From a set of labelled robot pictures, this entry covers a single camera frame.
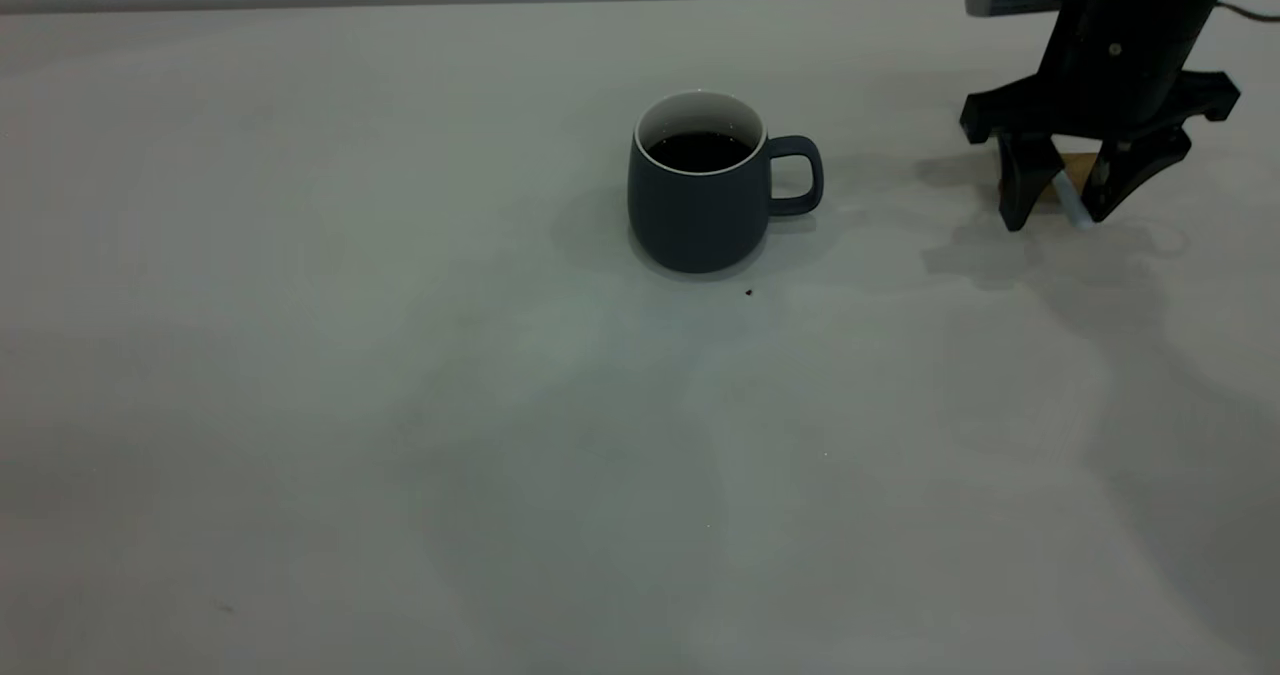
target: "dark gray mug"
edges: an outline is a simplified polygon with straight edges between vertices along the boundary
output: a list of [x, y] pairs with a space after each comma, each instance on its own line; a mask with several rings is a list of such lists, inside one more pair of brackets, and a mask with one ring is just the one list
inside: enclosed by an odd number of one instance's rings
[[[691, 133], [728, 136], [745, 146], [742, 160], [713, 172], [663, 164], [653, 151]], [[800, 155], [813, 169], [804, 196], [773, 200], [774, 158]], [[764, 120], [736, 97], [681, 92], [645, 110], [631, 138], [627, 214], [640, 246], [682, 273], [710, 273], [742, 260], [764, 238], [771, 215], [800, 215], [822, 201], [822, 158], [801, 136], [769, 138]]]

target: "table surface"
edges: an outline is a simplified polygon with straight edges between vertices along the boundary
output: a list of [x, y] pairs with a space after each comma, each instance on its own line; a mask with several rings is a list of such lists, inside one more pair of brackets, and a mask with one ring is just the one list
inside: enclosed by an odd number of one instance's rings
[[[1276, 671], [1280, 28], [1212, 15], [1230, 120], [1011, 234], [956, 119], [1051, 24], [0, 20], [0, 671]], [[691, 87], [827, 165], [701, 278], [623, 207]]]

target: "mug handle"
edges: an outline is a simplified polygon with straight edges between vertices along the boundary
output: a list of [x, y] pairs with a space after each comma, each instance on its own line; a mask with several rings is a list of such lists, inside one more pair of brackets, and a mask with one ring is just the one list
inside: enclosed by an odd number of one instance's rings
[[813, 170], [813, 187], [800, 197], [771, 199], [769, 215], [804, 215], [822, 202], [822, 156], [818, 155], [818, 146], [804, 136], [769, 140], [769, 160], [788, 155], [800, 155], [809, 160], [809, 169]]

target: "wire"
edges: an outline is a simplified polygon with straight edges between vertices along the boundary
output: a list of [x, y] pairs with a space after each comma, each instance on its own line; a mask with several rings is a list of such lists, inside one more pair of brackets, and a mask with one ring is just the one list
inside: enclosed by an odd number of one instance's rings
[[1263, 15], [1262, 13], [1245, 10], [1244, 8], [1240, 8], [1239, 5], [1233, 5], [1230, 3], [1219, 3], [1217, 6], [1230, 10], [1236, 15], [1242, 15], [1242, 18], [1252, 19], [1256, 23], [1280, 23], [1280, 15]]

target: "mug rim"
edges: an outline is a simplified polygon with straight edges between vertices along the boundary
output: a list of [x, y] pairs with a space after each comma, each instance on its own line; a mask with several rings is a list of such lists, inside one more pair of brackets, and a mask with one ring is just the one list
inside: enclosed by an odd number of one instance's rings
[[[686, 95], [717, 95], [719, 97], [727, 97], [727, 99], [732, 100], [733, 102], [737, 102], [742, 108], [746, 108], [753, 115], [755, 115], [755, 119], [760, 122], [760, 138], [759, 138], [759, 142], [755, 142], [755, 147], [754, 147], [754, 150], [751, 150], [751, 154], [748, 155], [748, 156], [745, 156], [742, 160], [740, 160], [740, 161], [732, 164], [732, 165], [730, 165], [728, 168], [722, 168], [719, 170], [712, 170], [710, 173], [691, 173], [689, 170], [677, 170], [675, 168], [671, 168], [668, 165], [663, 165], [662, 163], [658, 163], [657, 160], [654, 160], [653, 156], [649, 155], [649, 151], [645, 150], [645, 146], [640, 145], [640, 124], [644, 123], [644, 119], [649, 115], [649, 113], [653, 113], [654, 108], [662, 105], [663, 102], [666, 102], [668, 100], [672, 100], [672, 99], [676, 99], [676, 97], [684, 97]], [[658, 165], [659, 168], [662, 168], [663, 170], [667, 170], [668, 173], [675, 173], [677, 175], [689, 175], [691, 178], [704, 178], [704, 177], [708, 177], [708, 175], [723, 175], [724, 173], [731, 173], [731, 172], [741, 168], [741, 165], [746, 165], [751, 160], [754, 160], [755, 156], [759, 155], [762, 150], [764, 150], [764, 142], [768, 142], [768, 141], [769, 141], [769, 127], [768, 127], [767, 123], [764, 123], [764, 118], [762, 118], [760, 114], [755, 111], [755, 108], [751, 108], [741, 97], [737, 97], [737, 96], [735, 96], [732, 94], [722, 92], [722, 91], [718, 91], [718, 90], [705, 90], [705, 88], [700, 88], [700, 87], [699, 88], [694, 88], [694, 90], [682, 90], [680, 92], [672, 92], [671, 95], [666, 95], [663, 97], [658, 97], [658, 100], [655, 100], [652, 105], [649, 105], [648, 108], [644, 109], [644, 113], [640, 113], [640, 117], [636, 119], [636, 126], [631, 131], [631, 142], [635, 143], [636, 150], [639, 150], [640, 154], [644, 155], [645, 160], [648, 160], [649, 163], [653, 163], [654, 165]]]

